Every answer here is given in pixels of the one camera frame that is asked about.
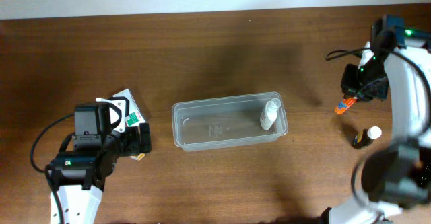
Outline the white spray bottle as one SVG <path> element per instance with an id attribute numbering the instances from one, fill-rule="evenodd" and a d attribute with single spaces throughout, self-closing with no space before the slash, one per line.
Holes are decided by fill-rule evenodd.
<path id="1" fill-rule="evenodd" d="M 264 130 L 269 130 L 278 116 L 278 110 L 281 107 L 281 100 L 273 98 L 269 100 L 261 113 L 260 124 Z"/>

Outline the small gold lid jar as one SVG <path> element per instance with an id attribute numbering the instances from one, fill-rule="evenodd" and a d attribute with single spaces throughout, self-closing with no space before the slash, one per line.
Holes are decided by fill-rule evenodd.
<path id="1" fill-rule="evenodd" d="M 145 157 L 144 153 L 140 153 L 139 155 L 130 156 L 130 158 L 134 161 L 141 161 Z"/>

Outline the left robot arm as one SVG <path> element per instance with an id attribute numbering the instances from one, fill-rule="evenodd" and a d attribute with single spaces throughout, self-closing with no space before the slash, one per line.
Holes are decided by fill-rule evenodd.
<path id="1" fill-rule="evenodd" d="M 75 132 L 45 167 L 51 190 L 51 223 L 93 223 L 106 178 L 120 157 L 152 150 L 150 126 L 127 126 L 127 113 L 110 102 L 76 106 Z"/>

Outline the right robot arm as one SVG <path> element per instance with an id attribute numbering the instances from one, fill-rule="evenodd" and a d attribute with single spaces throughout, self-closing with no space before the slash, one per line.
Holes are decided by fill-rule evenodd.
<path id="1" fill-rule="evenodd" d="M 353 50 L 357 65 L 341 80 L 344 113 L 355 102 L 390 99 L 391 142 L 354 167 L 352 197 L 326 209 L 317 223 L 388 223 L 404 210 L 430 204 L 430 33 L 384 15 L 365 47 Z"/>

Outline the orange tube white cap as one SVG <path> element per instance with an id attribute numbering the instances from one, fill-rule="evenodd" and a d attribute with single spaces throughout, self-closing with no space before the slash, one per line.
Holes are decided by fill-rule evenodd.
<path id="1" fill-rule="evenodd" d="M 335 106 L 334 111 L 338 115 L 344 114 L 351 106 L 357 102 L 356 97 L 345 98 Z"/>

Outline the dark bottle white cap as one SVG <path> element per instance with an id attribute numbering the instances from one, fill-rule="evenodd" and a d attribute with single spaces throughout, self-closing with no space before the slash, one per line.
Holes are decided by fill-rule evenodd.
<path id="1" fill-rule="evenodd" d="M 382 135 L 382 130 L 378 126 L 373 126 L 368 129 L 364 129 L 359 132 L 352 142 L 352 147 L 355 149 L 365 148 L 373 143 L 375 139 L 378 139 Z"/>

